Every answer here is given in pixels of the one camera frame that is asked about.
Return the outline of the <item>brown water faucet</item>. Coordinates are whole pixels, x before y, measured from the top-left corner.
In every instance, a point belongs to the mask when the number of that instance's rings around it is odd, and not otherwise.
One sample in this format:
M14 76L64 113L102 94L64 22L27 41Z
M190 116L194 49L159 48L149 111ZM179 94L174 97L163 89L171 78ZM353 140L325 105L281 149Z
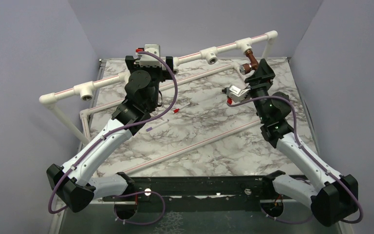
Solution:
M256 71L259 67L259 62L254 57L251 49L246 50L244 55L249 59L249 63L244 63L239 66L239 71L242 75L246 75L251 71Z

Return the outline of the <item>white PVC pipe frame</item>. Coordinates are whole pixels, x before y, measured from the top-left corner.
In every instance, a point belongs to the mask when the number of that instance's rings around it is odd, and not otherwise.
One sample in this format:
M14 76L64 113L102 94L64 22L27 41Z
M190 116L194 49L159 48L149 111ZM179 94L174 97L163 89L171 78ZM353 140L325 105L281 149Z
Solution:
M271 51L271 48L278 37L278 32L273 30L266 32L262 35L255 36L252 38L245 38L240 39L235 42L221 45L217 47L209 47L203 50L200 50L197 53L193 53L190 55L185 55L182 57L175 57L173 59L173 69L175 73L178 72L178 66L184 63L196 61L196 60L206 60L208 64L214 64L217 61L217 55L220 53L224 53L231 50L241 50L243 53L251 49L251 45L266 41L267 44L262 54L262 58L266 59ZM74 87L63 90L57 93L49 93L45 95L41 95L39 97L39 102L45 106L48 110L50 110L60 121L63 123L84 145L87 145L91 138L90 138L90 130L87 124L83 123L83 131L80 131L72 121L66 117L66 115L56 106L56 103L59 100L66 99L73 96L80 96L81 98L90 97L93 98L93 94L100 88L110 86L121 81L128 81L130 77L129 71L124 71L119 73L115 76L100 79L97 81L89 81L79 85L75 85Z

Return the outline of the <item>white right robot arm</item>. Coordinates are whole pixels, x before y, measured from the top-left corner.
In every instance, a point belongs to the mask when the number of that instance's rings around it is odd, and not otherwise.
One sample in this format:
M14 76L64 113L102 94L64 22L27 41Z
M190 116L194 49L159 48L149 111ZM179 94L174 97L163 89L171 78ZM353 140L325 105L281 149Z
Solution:
M359 223L364 212L358 201L358 181L352 175L337 172L301 141L297 119L293 118L292 125L286 120L289 114L296 115L289 96L281 92L268 94L274 77L273 69L261 59L255 73L245 80L250 100L261 120L263 138L291 159L310 183L277 171L267 176L261 186L262 194L267 198L285 195L302 203L326 227L339 221Z

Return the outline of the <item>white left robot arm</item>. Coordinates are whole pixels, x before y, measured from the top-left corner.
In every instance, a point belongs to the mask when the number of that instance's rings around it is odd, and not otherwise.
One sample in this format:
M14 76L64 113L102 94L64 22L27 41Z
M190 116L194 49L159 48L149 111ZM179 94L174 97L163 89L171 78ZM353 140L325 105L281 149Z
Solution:
M52 189L49 213L56 214L67 208L77 213L94 199L118 196L121 200L128 200L133 196L133 181L124 172L100 178L93 177L93 174L146 123L171 110L178 96L173 60L173 57L161 59L146 51L139 52L138 58L125 57L130 76L125 85L124 101L117 106L103 130L77 155L61 166L52 164L46 171ZM174 84L173 100L166 110L152 117L151 113L164 103L159 83L170 79Z

